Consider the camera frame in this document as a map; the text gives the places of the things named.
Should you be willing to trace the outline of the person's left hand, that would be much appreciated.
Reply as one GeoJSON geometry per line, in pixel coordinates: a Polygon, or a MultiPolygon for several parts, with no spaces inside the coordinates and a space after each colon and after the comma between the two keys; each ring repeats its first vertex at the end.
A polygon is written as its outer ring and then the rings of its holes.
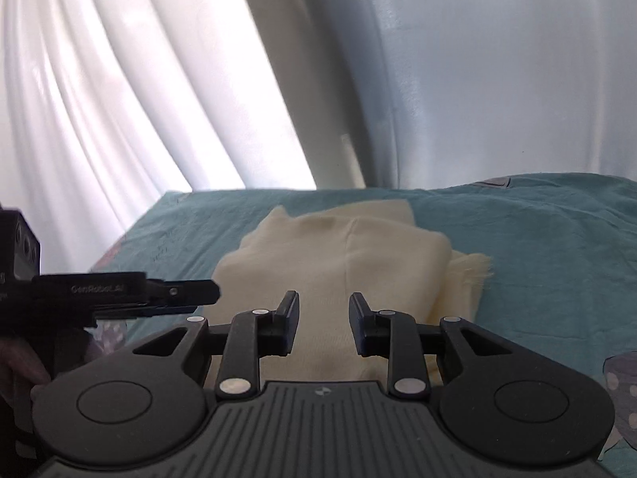
{"type": "Polygon", "coordinates": [[[93,336],[72,329],[54,335],[53,373],[49,373],[32,346],[24,339],[1,339],[1,397],[14,406],[14,379],[23,378],[31,386],[44,386],[53,379],[104,356],[93,336]]]}

